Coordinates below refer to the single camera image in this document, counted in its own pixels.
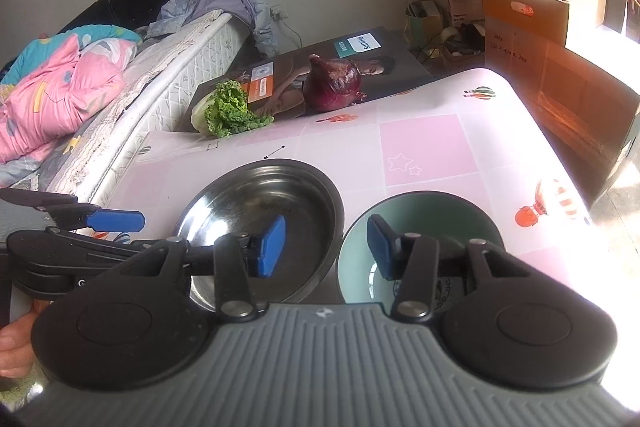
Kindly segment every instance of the bolt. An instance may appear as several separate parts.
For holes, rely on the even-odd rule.
[[[398,313],[405,317],[419,318],[429,313],[429,307],[418,301],[403,301],[398,304]]]
[[[246,317],[254,311],[254,307],[244,301],[227,301],[220,306],[220,311],[229,317]]]

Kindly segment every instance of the red onion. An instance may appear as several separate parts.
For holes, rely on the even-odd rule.
[[[309,55],[311,73],[302,87],[308,107],[319,112],[342,109],[364,98],[360,71],[351,60]]]

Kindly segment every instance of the wall outlet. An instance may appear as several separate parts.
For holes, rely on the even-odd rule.
[[[275,21],[279,21],[280,19],[286,19],[289,17],[287,14],[287,7],[282,4],[275,4],[271,7],[271,18]]]

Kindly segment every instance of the blue rubber tip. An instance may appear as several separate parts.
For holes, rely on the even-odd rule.
[[[145,216],[135,210],[100,208],[85,223],[96,232],[139,232],[145,228]]]
[[[284,216],[278,216],[262,237],[258,256],[258,277],[271,277],[284,248],[286,235]]]
[[[367,245],[378,265],[380,275],[386,280],[393,280],[392,245],[373,216],[367,219]]]

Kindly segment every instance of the stainless steel bowl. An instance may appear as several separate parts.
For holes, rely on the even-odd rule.
[[[180,216],[175,235],[196,247],[230,232],[258,233],[282,214],[285,246],[268,279],[251,279],[256,302],[300,302],[334,263],[342,243],[344,209],[332,181],[295,160],[244,165],[208,185]],[[191,298],[215,311],[213,277],[193,277]]]

